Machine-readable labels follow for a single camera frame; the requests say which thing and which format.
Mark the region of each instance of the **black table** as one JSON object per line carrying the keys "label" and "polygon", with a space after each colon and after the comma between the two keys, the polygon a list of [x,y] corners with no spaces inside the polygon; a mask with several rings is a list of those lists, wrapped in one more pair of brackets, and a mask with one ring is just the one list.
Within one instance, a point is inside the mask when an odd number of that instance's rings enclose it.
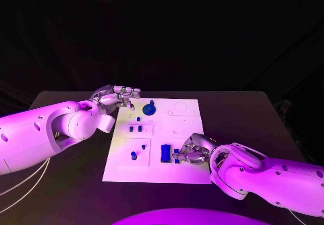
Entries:
{"label": "black table", "polygon": [[[32,108],[85,100],[91,94],[45,91]],[[270,157],[304,161],[262,92],[147,91],[141,96],[198,99],[208,136],[221,143],[238,142]],[[103,182],[111,138],[113,132],[107,134],[97,130],[90,139],[52,157],[39,185],[18,205],[0,214],[0,224],[111,224],[134,214],[166,208],[219,210],[270,224],[298,224],[288,210],[273,206],[254,193],[241,201],[216,185]],[[0,176],[0,191],[18,184],[38,167]],[[2,209],[28,192],[38,177],[0,197]],[[307,224],[324,223],[321,218],[298,216]]]}

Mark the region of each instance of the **blue knob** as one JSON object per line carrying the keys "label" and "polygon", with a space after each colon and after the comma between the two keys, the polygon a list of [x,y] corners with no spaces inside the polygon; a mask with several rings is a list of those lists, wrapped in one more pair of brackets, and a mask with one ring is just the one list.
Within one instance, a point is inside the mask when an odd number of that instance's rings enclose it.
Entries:
{"label": "blue knob", "polygon": [[133,159],[133,160],[137,160],[137,153],[136,153],[134,151],[131,152],[130,155],[131,155],[131,159]]}
{"label": "blue knob", "polygon": [[144,107],[143,107],[143,113],[147,115],[147,116],[152,116],[154,113],[156,113],[157,109],[156,109],[156,106],[154,106],[154,101],[152,100],[150,101],[150,104],[147,104]]}

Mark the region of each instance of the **blue object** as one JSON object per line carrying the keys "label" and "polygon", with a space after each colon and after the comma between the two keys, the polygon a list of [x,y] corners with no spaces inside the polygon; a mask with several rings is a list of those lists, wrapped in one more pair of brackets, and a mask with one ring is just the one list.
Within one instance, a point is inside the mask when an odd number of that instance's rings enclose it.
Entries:
{"label": "blue object", "polygon": [[180,164],[179,159],[175,159],[175,163],[176,163],[176,164]]}
{"label": "blue object", "polygon": [[165,144],[162,145],[162,163],[170,163],[172,157],[170,157],[170,145]]}
{"label": "blue object", "polygon": [[136,153],[134,151],[131,152],[130,155],[131,155],[131,159],[133,159],[133,160],[137,160],[137,153]]}
{"label": "blue object", "polygon": [[147,116],[152,116],[154,113],[156,113],[157,109],[156,109],[156,106],[154,106],[154,101],[152,100],[150,101],[150,104],[147,104],[144,107],[143,107],[143,113],[147,115]]}

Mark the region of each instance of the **task board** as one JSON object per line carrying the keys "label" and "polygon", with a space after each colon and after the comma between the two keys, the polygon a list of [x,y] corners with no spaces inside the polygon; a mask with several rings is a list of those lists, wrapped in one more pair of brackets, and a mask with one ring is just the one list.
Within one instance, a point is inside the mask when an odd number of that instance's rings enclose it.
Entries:
{"label": "task board", "polygon": [[[152,100],[156,113],[149,116],[143,107]],[[170,145],[172,155],[193,133],[205,133],[198,100],[140,98],[131,102],[136,110],[123,107],[118,111],[103,181],[212,184],[208,163],[176,164],[173,156],[170,163],[162,163],[162,145]]]}

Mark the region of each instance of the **robotic hand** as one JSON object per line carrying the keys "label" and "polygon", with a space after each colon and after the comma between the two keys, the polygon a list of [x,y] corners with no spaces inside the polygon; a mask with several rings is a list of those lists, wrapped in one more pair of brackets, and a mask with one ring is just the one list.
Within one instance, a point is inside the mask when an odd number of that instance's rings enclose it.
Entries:
{"label": "robotic hand", "polygon": [[0,118],[0,175],[22,170],[88,139],[110,132],[117,107],[134,110],[140,89],[107,85],[90,100],[62,102]]}
{"label": "robotic hand", "polygon": [[324,217],[324,167],[268,158],[249,147],[221,145],[201,134],[189,137],[173,157],[192,164],[209,162],[211,180],[231,197],[242,200],[254,192],[273,205]]}

